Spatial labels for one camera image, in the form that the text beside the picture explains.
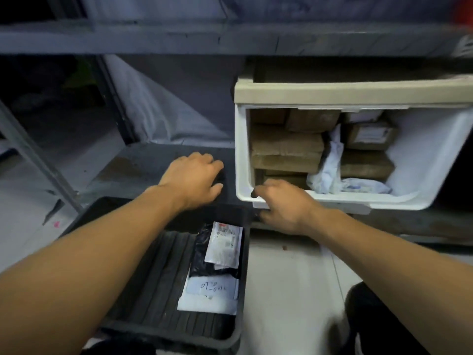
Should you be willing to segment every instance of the black plastic bag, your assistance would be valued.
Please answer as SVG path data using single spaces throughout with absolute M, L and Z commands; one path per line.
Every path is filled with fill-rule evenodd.
M 213 223 L 205 224 L 195 237 L 194 250 L 192 253 L 191 269 L 189 276 L 212 276 L 230 274 L 236 279 L 240 279 L 240 271 L 234 268 L 215 270 L 215 264 L 204 261 L 207 247 L 209 246 L 210 234 L 212 233 Z

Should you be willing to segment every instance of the left hand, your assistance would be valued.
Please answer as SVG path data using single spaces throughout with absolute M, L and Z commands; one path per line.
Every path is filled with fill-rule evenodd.
M 188 157 L 173 161 L 158 186 L 169 187 L 183 202 L 183 210 L 195 209 L 215 200 L 223 184 L 212 186 L 218 172 L 223 169 L 221 160 L 210 154 L 194 152 Z

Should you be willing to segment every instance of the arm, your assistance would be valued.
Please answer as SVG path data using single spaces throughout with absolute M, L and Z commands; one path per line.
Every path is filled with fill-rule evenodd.
M 209 154 L 181 157 L 159 185 L 2 273 L 0 353 L 78 354 L 164 226 L 220 194 L 222 168 Z
M 255 189 L 262 220 L 307 235 L 346 262 L 431 354 L 473 349 L 473 267 L 378 231 L 270 179 Z

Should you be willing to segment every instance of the black plastic tray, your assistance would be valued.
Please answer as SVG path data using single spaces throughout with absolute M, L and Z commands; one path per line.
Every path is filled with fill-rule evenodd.
M 129 201 L 100 198 L 64 235 Z M 249 209 L 227 204 L 211 204 L 176 217 L 147 250 L 104 319 L 102 329 L 109 333 L 131 333 L 168 351 L 235 354 L 243 324 L 251 217 Z M 244 227 L 236 316 L 176 310 L 189 270 L 195 234 L 205 222 L 212 221 Z

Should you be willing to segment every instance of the gray metal shelf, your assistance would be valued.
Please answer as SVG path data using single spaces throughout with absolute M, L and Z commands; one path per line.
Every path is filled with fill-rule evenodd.
M 472 57 L 471 34 L 449 24 L 75 19 L 0 26 L 0 54 Z

